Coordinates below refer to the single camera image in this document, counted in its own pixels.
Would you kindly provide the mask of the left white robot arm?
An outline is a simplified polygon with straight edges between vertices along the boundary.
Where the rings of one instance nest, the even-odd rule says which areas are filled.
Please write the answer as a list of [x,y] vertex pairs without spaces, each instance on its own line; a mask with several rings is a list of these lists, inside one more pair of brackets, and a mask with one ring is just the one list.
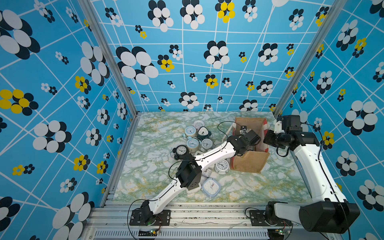
[[151,200],[145,200],[140,206],[142,222],[151,222],[160,214],[165,206],[178,194],[198,186],[202,172],[221,160],[240,156],[248,151],[248,147],[260,143],[261,137],[249,130],[245,135],[230,136],[227,141],[204,154],[189,156],[182,160],[176,173],[176,178]]

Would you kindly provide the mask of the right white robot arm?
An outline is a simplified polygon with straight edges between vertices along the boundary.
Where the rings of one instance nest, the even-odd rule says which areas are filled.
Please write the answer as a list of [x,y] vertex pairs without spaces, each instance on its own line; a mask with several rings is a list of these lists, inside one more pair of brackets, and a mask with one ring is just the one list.
[[321,154],[321,144],[316,135],[304,132],[300,116],[288,115],[275,120],[274,130],[268,130],[264,143],[287,149],[296,156],[302,167],[302,176],[312,197],[312,203],[298,206],[270,201],[265,218],[270,225],[280,220],[300,224],[308,232],[343,234],[359,217],[357,204],[349,203],[335,183]]

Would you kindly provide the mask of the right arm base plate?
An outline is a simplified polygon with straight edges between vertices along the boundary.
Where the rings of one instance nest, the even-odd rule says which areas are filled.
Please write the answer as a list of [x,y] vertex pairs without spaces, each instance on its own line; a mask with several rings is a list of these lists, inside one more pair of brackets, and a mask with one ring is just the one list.
[[284,228],[292,226],[291,221],[273,217],[270,214],[266,214],[265,210],[252,209],[249,211],[249,218],[253,227]]

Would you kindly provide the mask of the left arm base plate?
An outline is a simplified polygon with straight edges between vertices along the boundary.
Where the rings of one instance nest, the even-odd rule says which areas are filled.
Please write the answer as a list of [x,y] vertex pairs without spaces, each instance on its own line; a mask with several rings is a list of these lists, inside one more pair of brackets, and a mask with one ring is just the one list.
[[130,226],[169,226],[170,219],[170,210],[163,210],[160,214],[153,215],[141,209],[135,209],[128,217],[128,223]]

